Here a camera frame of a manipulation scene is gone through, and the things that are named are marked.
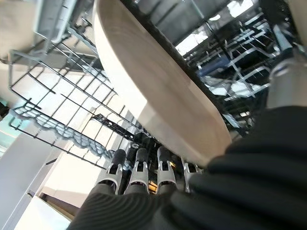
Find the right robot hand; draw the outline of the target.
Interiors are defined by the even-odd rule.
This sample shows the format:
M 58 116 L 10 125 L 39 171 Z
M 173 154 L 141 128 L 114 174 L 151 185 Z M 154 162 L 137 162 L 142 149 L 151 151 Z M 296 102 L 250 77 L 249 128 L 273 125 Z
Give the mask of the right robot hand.
M 271 72 L 252 131 L 190 179 L 190 193 L 94 190 L 70 230 L 304 230 L 307 227 L 307 60 Z

